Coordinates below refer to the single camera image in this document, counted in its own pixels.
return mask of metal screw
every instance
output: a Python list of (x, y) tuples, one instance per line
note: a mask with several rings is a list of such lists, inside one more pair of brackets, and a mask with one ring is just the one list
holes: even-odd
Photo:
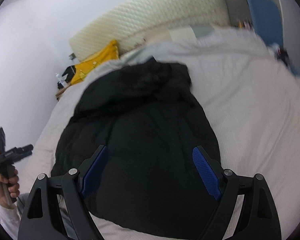
[(257, 178), (258, 180), (263, 180), (263, 176), (262, 176), (260, 173), (257, 173), (257, 174), (256, 174), (256, 178)]
[(69, 174), (70, 174), (70, 175), (74, 175), (74, 174), (76, 174), (76, 173), (77, 173), (77, 169), (75, 169), (75, 168), (69, 170)]
[(233, 172), (229, 169), (224, 170), (225, 175), (227, 176), (231, 176), (233, 174)]
[(46, 176), (46, 174), (41, 173), (41, 174), (38, 175), (38, 179), (42, 180), (42, 179), (44, 179), (45, 176)]

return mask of person's arm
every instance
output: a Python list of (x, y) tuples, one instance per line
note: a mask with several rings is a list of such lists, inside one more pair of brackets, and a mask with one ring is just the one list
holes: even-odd
[(13, 186), (8, 188), (10, 196), (14, 198), (18, 197), (20, 192), (18, 184), (19, 178), (17, 174), (18, 171), (15, 170), (15, 176), (13, 178), (10, 178), (9, 180), (0, 174), (0, 224), (12, 239), (18, 238), (20, 214), (16, 205), (12, 204), (11, 206), (9, 206), (7, 204), (7, 199), (5, 197), (1, 183), (7, 184), (9, 182), (13, 184)]

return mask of bed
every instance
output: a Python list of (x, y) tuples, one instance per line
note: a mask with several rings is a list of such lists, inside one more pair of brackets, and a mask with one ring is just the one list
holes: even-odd
[[(176, 1), (196, 8), (191, 10), (195, 14), (189, 15), (186, 7), (181, 8)], [(300, 85), (253, 32), (226, 27), (229, 17), (225, 0), (199, 1), (131, 0), (70, 39), (79, 60), (100, 50), (111, 39), (119, 41), (121, 53), (130, 52), (120, 60), (100, 65), (83, 82), (65, 91), (35, 144), (33, 156), (19, 172), (21, 192), (30, 191), (39, 173), (50, 174), (60, 135), (85, 88), (111, 71), (126, 64), (143, 63), (153, 56), (157, 61), (187, 65), (192, 93), (217, 136), (223, 168), (242, 176), (263, 174), (277, 207), (282, 239), (292, 233), (300, 222)], [(158, 7), (151, 4), (157, 2), (164, 6), (154, 24)], [(144, 41), (149, 32), (212, 23), (223, 27), (215, 27), (196, 39), (152, 44)], [(234, 232), (242, 200), (239, 196), (224, 238)], [(164, 239), (96, 217), (93, 220), (105, 239)]]

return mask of headboard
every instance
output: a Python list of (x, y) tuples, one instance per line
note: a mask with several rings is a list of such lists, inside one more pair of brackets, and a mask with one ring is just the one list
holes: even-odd
[(128, 0), (90, 22), (69, 43), (82, 61), (117, 40), (119, 53), (144, 43), (146, 33), (183, 25), (229, 25), (225, 0)]

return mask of blue gripper pad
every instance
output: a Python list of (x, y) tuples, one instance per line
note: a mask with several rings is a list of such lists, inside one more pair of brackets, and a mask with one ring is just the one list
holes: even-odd
[(81, 195), (85, 198), (92, 194), (96, 184), (101, 179), (101, 174), (108, 160), (108, 147), (104, 146), (98, 157), (83, 178)]
[(214, 196), (218, 201), (222, 195), (219, 188), (219, 179), (197, 147), (192, 151), (192, 159), (209, 195)]

